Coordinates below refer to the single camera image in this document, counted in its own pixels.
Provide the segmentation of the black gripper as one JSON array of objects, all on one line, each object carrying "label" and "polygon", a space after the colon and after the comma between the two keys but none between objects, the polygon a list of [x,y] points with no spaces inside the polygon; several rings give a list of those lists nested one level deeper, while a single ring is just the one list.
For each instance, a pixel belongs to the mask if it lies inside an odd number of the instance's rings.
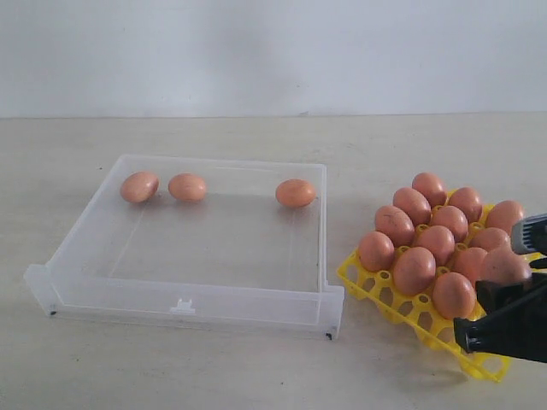
[{"label": "black gripper", "polygon": [[498,354],[546,362],[546,274],[534,272],[522,282],[475,283],[485,316],[453,320],[456,343],[467,353]]}]

